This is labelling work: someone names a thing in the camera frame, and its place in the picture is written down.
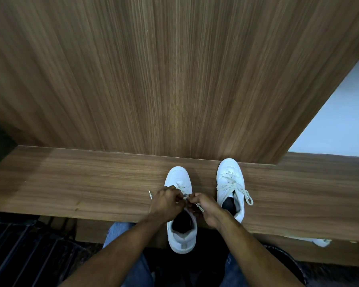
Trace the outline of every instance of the black insole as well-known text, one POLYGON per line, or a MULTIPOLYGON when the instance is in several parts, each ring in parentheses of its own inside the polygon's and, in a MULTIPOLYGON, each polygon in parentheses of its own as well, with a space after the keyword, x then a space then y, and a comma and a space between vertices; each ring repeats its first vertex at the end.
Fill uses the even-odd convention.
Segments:
POLYGON ((235 216, 237 213, 234 198, 226 198, 226 200, 222 203, 222 208, 230 212, 232 216, 235 216))
POLYGON ((190 231, 193 227, 193 220, 184 210, 176 216, 172 224, 173 231, 177 231, 182 234, 190 231))

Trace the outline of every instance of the jeans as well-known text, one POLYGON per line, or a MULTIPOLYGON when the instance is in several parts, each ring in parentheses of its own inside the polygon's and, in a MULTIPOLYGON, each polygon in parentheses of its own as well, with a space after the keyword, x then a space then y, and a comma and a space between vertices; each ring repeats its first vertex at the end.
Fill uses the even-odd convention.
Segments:
MULTIPOLYGON (((116 222, 110 227, 103 248, 105 248, 116 237, 129 230, 134 223, 116 222)), ((130 269, 122 287, 154 287, 153 277, 150 273, 148 262, 144 254, 141 254, 139 260, 130 269)), ((225 277, 220 287, 245 287, 247 281, 239 268, 237 261, 229 254, 225 263, 225 277)))

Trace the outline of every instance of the wooden wall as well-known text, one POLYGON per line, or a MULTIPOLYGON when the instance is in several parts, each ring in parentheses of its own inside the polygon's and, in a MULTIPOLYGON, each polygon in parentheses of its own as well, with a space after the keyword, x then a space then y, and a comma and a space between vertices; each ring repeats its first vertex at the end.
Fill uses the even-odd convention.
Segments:
POLYGON ((277 163, 359 59, 359 0, 0 0, 19 144, 277 163))

